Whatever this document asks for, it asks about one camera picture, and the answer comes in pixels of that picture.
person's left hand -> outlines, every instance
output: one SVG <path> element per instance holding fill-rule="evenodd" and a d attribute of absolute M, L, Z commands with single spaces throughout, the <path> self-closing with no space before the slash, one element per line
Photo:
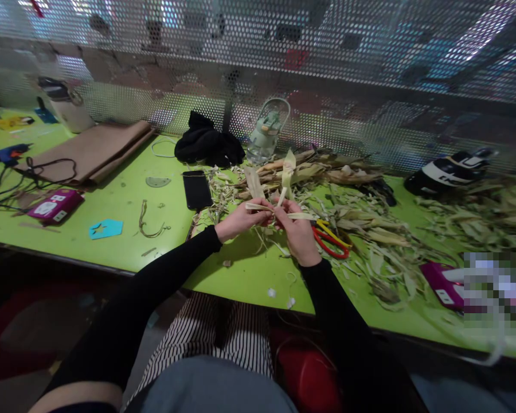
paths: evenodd
<path fill-rule="evenodd" d="M 264 198 L 254 198 L 248 202 L 273 209 L 273 205 Z M 245 204 L 246 202 L 243 202 L 225 220 L 216 225 L 216 234 L 222 244 L 254 225 L 268 225 L 272 221 L 273 214 L 270 211 L 248 211 Z"/>

red chair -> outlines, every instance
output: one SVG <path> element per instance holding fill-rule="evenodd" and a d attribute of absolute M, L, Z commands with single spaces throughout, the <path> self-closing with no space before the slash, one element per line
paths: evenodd
<path fill-rule="evenodd" d="M 300 413 L 340 413 L 342 400 L 336 371 L 313 344 L 294 334 L 272 329 L 273 360 L 282 369 L 284 387 Z"/>
<path fill-rule="evenodd" d="M 14 293 L 0 307 L 0 336 L 21 311 L 31 304 L 51 298 L 68 297 L 89 290 L 88 285 L 48 284 Z M 47 369 L 56 359 L 55 353 L 9 352 L 0 346 L 0 380 Z"/>

hand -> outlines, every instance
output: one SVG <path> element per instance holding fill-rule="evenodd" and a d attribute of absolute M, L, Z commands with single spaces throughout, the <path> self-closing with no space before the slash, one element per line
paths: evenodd
<path fill-rule="evenodd" d="M 288 248 L 302 267 L 312 267 L 321 262 L 321 256 L 315 246 L 314 231 L 308 220 L 291 220 L 287 212 L 302 212 L 294 201 L 284 200 L 282 206 L 274 208 L 279 227 L 287 233 Z"/>
<path fill-rule="evenodd" d="M 254 198 L 249 202 L 273 209 L 273 205 L 264 198 Z M 245 208 L 245 204 L 246 202 L 243 202 L 225 220 L 216 225 L 216 234 L 222 244 L 251 229 L 254 225 L 267 226 L 271 223 L 273 214 L 270 211 L 249 211 Z"/>

black glove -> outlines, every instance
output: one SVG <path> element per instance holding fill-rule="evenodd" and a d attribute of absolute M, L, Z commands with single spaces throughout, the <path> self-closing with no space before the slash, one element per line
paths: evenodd
<path fill-rule="evenodd" d="M 191 111 L 189 129 L 176 143 L 174 155 L 180 162 L 204 160 L 208 166 L 230 167 L 243 162 L 245 151 L 233 134 L 218 132 L 210 119 Z"/>

pink box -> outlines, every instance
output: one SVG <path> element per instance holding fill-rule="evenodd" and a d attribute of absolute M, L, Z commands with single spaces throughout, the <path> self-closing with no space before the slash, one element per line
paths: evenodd
<path fill-rule="evenodd" d="M 58 189 L 52 196 L 39 203 L 27 214 L 44 225 L 58 224 L 69 215 L 84 197 L 74 189 Z"/>

